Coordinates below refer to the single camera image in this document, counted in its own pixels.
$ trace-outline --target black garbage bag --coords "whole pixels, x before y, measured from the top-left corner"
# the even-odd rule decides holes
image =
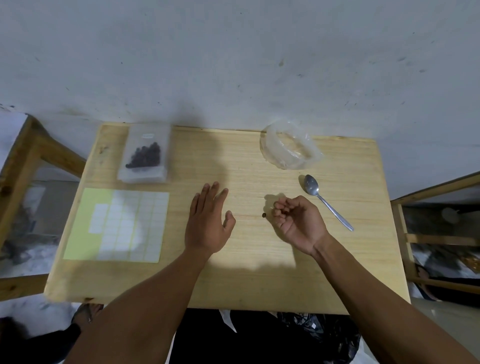
[[[360,332],[350,316],[278,312],[277,317],[287,326],[302,327],[318,341],[320,363],[347,364],[357,353]]]

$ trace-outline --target wooden frame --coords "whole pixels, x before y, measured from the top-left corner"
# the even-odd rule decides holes
[[[0,173],[0,248],[41,160],[77,177],[85,167],[84,158],[53,139],[37,119],[27,116]],[[47,276],[0,279],[0,301],[42,293]]]
[[[470,292],[480,294],[480,287],[471,286],[468,284],[459,284],[445,282],[436,279],[423,279],[417,274],[415,261],[413,259],[411,244],[447,244],[447,245],[467,245],[480,246],[480,239],[460,236],[441,236],[441,235],[422,235],[409,234],[405,224],[402,204],[420,201],[426,198],[446,194],[449,192],[461,190],[463,188],[471,187],[480,183],[480,172],[469,174],[468,176],[457,178],[449,182],[445,182],[418,192],[408,194],[391,201],[392,213],[395,222],[395,228],[402,255],[403,267],[405,269],[405,276],[407,281],[426,284],[429,286],[449,288],[457,291]]]

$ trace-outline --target spoon handle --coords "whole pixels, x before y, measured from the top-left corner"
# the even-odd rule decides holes
[[[336,216],[343,226],[345,226],[348,230],[353,231],[353,226],[351,226],[342,215],[340,215],[328,202],[326,202],[323,197],[321,197],[319,194],[316,196],[320,198],[320,201],[322,201],[329,208],[329,210]]]

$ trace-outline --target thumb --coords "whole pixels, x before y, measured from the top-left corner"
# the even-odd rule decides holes
[[[223,228],[228,233],[228,236],[232,233],[233,228],[235,227],[235,223],[237,221],[233,217],[232,212],[229,210],[225,213],[225,221],[223,222]]]

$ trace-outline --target spoon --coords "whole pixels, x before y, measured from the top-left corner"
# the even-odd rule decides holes
[[[307,174],[305,176],[305,179],[303,180],[303,185],[305,186],[305,190],[307,191],[308,194],[311,194],[312,196],[317,196],[320,198],[320,201],[322,201],[328,208],[329,210],[336,216],[338,220],[350,231],[353,231],[353,227],[348,223],[347,220],[344,219],[342,215],[340,215],[338,212],[335,211],[333,207],[330,206],[328,202],[324,200],[323,197],[321,197],[318,194],[318,183],[314,177],[311,175]]]

